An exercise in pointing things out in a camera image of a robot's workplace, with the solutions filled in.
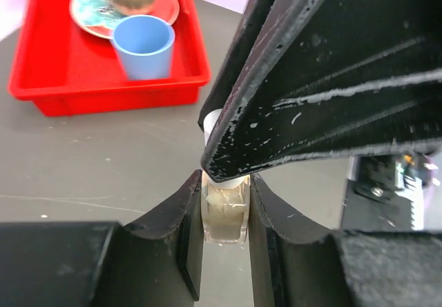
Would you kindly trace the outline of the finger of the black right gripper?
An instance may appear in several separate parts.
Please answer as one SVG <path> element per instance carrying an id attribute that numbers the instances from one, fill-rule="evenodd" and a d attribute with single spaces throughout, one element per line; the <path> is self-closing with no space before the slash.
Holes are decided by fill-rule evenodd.
<path id="1" fill-rule="evenodd" d="M 275 0 L 201 159 L 223 182 L 441 147 L 441 0 Z"/>
<path id="2" fill-rule="evenodd" d="M 224 107 L 274 1 L 248 0 L 222 67 L 200 110 L 198 118 L 200 128 L 203 127 L 204 118 L 210 112 Z"/>

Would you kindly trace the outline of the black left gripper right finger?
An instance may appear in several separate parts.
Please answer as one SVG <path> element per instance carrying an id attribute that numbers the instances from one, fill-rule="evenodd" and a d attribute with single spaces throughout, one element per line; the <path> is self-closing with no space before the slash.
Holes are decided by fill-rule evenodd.
<path id="1" fill-rule="evenodd" d="M 251 178 L 256 306 L 440 306 L 441 233 L 330 230 Z"/>

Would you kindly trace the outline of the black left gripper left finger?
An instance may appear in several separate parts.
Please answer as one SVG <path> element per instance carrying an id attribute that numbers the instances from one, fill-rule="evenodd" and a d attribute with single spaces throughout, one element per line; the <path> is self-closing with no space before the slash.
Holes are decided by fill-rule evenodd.
<path id="1" fill-rule="evenodd" d="M 200 298 L 202 173 L 122 225 L 1 225 L 2 306 L 192 306 Z"/>

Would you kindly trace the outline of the beige nail polish bottle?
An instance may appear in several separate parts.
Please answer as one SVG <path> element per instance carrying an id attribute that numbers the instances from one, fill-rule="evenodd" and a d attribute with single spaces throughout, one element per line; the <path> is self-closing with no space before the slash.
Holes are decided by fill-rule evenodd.
<path id="1" fill-rule="evenodd" d="M 247 237 L 250 199 L 249 175 L 217 184 L 202 172 L 200 207 L 204 239 L 215 244 L 243 244 Z"/>

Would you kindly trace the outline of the white nail polish cap brush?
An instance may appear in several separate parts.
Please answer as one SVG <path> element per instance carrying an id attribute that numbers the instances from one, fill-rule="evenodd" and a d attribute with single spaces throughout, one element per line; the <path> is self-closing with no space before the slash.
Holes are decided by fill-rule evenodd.
<path id="1" fill-rule="evenodd" d="M 203 131 L 204 131 L 204 145 L 206 146 L 209 141 L 209 137 L 211 136 L 211 133 L 215 127 L 215 124 L 218 120 L 218 117 L 220 116 L 222 112 L 222 109 L 216 109 L 211 111 L 209 114 L 206 115 L 206 117 L 203 120 Z M 231 179 L 222 183 L 214 182 L 210 177 L 209 174 L 206 174 L 208 182 L 215 186 L 216 188 L 220 189 L 234 189 L 237 186 L 239 186 L 243 181 L 245 177 L 238 177 L 235 179 Z"/>

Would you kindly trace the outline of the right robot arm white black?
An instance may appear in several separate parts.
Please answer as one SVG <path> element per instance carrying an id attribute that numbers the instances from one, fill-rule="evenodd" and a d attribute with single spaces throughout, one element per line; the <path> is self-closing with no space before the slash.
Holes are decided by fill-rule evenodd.
<path id="1" fill-rule="evenodd" d="M 218 183 L 356 157 L 356 191 L 391 197 L 441 149 L 441 0 L 248 0 L 200 116 Z"/>

